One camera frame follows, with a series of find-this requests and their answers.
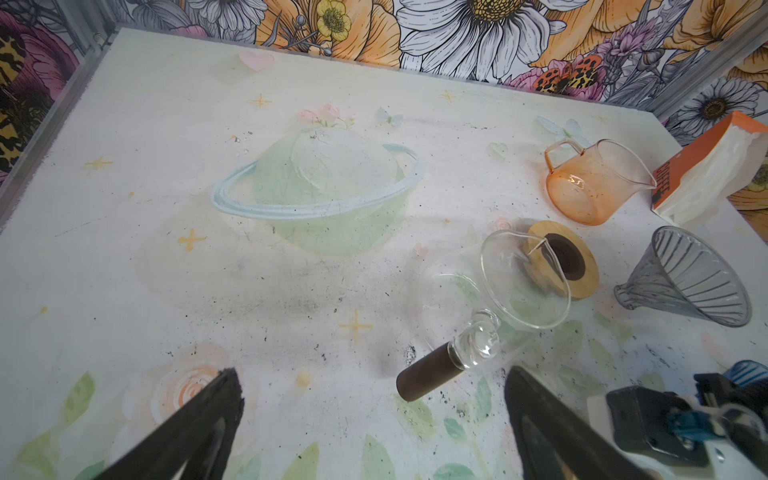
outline daisy center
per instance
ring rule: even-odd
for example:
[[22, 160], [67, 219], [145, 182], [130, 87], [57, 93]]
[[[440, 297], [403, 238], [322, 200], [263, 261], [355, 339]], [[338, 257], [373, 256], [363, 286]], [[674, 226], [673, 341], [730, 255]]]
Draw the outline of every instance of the daisy center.
[[346, 30], [344, 28], [344, 14], [335, 8], [329, 8], [323, 13], [323, 22], [332, 32], [340, 33]]
[[722, 98], [713, 98], [708, 101], [700, 110], [701, 116], [707, 120], [716, 120], [725, 115], [728, 104]]
[[512, 15], [525, 0], [469, 0], [472, 16], [481, 22], [498, 22]]

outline painted tabletop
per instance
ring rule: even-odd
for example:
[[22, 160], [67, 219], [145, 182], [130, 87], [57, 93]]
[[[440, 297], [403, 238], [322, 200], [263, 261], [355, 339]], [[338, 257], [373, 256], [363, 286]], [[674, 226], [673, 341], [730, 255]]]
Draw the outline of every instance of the painted tabletop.
[[[235, 366], [228, 478], [517, 478], [508, 369], [412, 404], [395, 390], [428, 351], [408, 308], [418, 272], [505, 222], [561, 222], [597, 259], [598, 293], [518, 359], [581, 415], [595, 393], [691, 394], [696, 372], [768, 362], [766, 247], [730, 205], [697, 233], [746, 284], [740, 329], [613, 300], [664, 224], [647, 191], [599, 227], [544, 193], [554, 135], [536, 115], [653, 169], [680, 147], [651, 114], [274, 51], [255, 71], [241, 52], [263, 51], [123, 29], [0, 234], [3, 472], [90, 478]], [[385, 243], [320, 255], [212, 206], [217, 182], [313, 122], [424, 160]]]

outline orange flower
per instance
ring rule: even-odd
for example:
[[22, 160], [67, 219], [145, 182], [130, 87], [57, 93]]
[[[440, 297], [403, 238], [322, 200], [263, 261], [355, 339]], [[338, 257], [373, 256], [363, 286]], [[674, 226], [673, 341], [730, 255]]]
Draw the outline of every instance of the orange flower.
[[[653, 0], [650, 9], [659, 8], [662, 0]], [[550, 10], [550, 22], [565, 22], [565, 30], [549, 38], [549, 46], [532, 67], [546, 67], [552, 60], [574, 60], [594, 50], [611, 33], [637, 20], [645, 0], [590, 0], [583, 6], [559, 12]]]
[[392, 0], [266, 0], [256, 44], [400, 65], [400, 27]]
[[664, 48], [685, 50], [670, 59], [684, 60], [701, 48], [714, 50], [746, 23], [763, 4], [763, 0], [694, 0], [675, 25], [672, 36], [664, 40]]
[[728, 78], [742, 78], [768, 90], [768, 41], [737, 66], [730, 69]]

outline white daisy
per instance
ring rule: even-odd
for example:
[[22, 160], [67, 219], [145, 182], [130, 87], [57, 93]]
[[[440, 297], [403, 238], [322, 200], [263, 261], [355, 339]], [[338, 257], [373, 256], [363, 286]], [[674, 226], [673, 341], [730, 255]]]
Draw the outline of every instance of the white daisy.
[[249, 31], [264, 20], [266, 3], [263, 0], [187, 0], [191, 8], [212, 24], [218, 23], [222, 31]]
[[[568, 11], [587, 0], [541, 0]], [[404, 68], [494, 83], [512, 62], [538, 60], [549, 35], [563, 22], [550, 22], [527, 0], [402, 0], [397, 21], [413, 31], [400, 42]]]
[[718, 78], [670, 116], [667, 130], [681, 145], [688, 145], [734, 111], [754, 115], [759, 96], [757, 84], [741, 78]]

